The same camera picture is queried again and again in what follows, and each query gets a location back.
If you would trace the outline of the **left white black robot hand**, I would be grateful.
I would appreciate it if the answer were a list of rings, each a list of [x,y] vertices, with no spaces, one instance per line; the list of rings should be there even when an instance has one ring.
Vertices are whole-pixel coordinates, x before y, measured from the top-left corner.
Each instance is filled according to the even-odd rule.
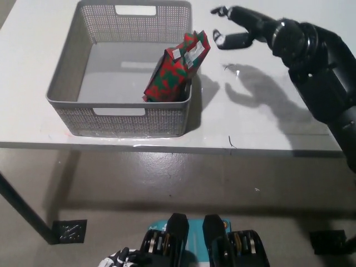
[[[139,250],[129,249],[124,247],[123,249],[111,254],[101,260],[98,267],[127,267],[127,266],[139,266],[139,262],[143,259],[143,253]]]

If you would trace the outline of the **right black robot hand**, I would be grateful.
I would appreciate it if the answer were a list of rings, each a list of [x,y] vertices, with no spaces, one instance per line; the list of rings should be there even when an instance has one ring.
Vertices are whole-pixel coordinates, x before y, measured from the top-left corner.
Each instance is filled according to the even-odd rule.
[[[217,29],[213,30],[213,40],[220,50],[239,50],[250,47],[254,40],[272,46],[276,20],[260,12],[241,6],[219,6],[210,11],[219,17],[226,17],[235,24],[246,29],[244,33],[224,35]]]

